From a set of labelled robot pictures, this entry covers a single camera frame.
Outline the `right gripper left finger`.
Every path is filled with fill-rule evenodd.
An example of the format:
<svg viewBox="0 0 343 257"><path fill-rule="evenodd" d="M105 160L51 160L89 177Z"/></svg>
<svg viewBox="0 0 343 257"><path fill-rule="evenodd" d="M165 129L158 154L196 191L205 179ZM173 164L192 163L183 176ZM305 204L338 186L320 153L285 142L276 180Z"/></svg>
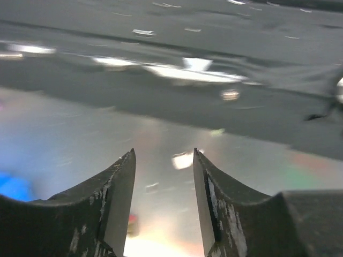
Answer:
<svg viewBox="0 0 343 257"><path fill-rule="evenodd" d="M48 200L1 196L1 256L122 256L135 173L131 150Z"/></svg>

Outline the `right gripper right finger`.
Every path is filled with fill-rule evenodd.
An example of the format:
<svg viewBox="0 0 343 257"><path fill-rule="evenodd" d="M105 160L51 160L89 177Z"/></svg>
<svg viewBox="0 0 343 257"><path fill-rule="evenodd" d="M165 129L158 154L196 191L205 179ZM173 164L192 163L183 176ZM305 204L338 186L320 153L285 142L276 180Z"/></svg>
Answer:
<svg viewBox="0 0 343 257"><path fill-rule="evenodd" d="M342 191L282 191L269 196L193 153L206 256L342 256Z"/></svg>

